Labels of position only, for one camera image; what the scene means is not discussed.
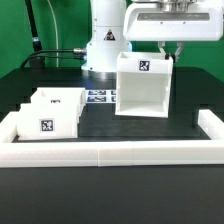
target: white cardboard box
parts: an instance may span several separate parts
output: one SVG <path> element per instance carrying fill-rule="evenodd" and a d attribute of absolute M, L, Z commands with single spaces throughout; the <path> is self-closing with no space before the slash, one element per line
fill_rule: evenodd
<path fill-rule="evenodd" d="M 116 115 L 168 117 L 173 60 L 122 52 L 117 66 Z"/>

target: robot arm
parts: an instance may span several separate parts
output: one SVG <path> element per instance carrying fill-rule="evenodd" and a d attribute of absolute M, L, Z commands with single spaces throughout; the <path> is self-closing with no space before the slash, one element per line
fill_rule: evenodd
<path fill-rule="evenodd" d="M 216 41 L 222 35 L 223 4 L 218 0 L 135 1 L 124 22 L 124 36 L 131 41 Z"/>

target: black tabletop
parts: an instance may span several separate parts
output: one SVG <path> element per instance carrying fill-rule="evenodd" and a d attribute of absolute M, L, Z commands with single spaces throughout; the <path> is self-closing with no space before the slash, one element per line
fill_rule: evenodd
<path fill-rule="evenodd" d="M 115 80 L 79 69 L 14 70 L 0 80 L 0 120 L 37 87 L 115 89 Z M 69 141 L 208 139 L 199 109 L 224 118 L 224 84 L 197 68 L 177 68 L 169 118 L 115 116 L 114 104 L 87 104 Z M 144 166 L 0 170 L 1 223 L 222 224 L 224 167 Z"/>

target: black cable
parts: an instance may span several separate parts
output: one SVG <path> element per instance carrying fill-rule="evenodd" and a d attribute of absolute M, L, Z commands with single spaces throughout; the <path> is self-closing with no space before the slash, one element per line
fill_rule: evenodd
<path fill-rule="evenodd" d="M 74 51 L 71 49 L 70 50 L 40 50 L 40 51 L 36 51 L 32 53 L 31 55 L 29 55 L 29 57 L 39 55 L 39 54 L 44 54 L 44 53 L 74 53 Z"/>
<path fill-rule="evenodd" d="M 31 27 L 31 33 L 33 36 L 33 49 L 34 51 L 40 51 L 42 50 L 42 45 L 37 33 L 37 27 L 36 27 L 36 22 L 34 19 L 34 14 L 33 14 L 33 8 L 31 4 L 31 0 L 25 0 L 26 3 L 26 8 L 29 16 L 29 21 L 30 21 L 30 27 Z"/>
<path fill-rule="evenodd" d="M 47 55 L 39 55 L 39 56 L 29 56 L 28 58 L 26 58 L 20 65 L 20 68 L 24 68 L 27 64 L 27 62 L 31 59 L 35 59 L 35 58 L 59 58 L 59 59 L 75 59 L 75 60 L 84 60 L 83 57 L 58 57 L 58 56 L 47 56 Z"/>

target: green wall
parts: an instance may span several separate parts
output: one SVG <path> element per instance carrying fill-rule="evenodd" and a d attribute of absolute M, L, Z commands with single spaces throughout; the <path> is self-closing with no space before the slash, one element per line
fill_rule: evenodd
<path fill-rule="evenodd" d="M 90 0 L 51 0 L 55 9 L 61 49 L 85 47 L 91 38 Z M 47 0 L 32 0 L 39 36 L 44 49 L 55 49 L 55 31 Z M 18 68 L 33 52 L 25 0 L 1 0 L 0 7 L 0 77 Z M 136 51 L 158 51 L 157 43 L 134 43 Z M 175 45 L 167 48 L 173 52 Z M 218 42 L 186 43 L 176 66 L 204 68 L 224 81 L 224 38 Z M 79 67 L 81 62 L 63 60 L 60 66 Z M 55 60 L 47 60 L 55 66 Z"/>

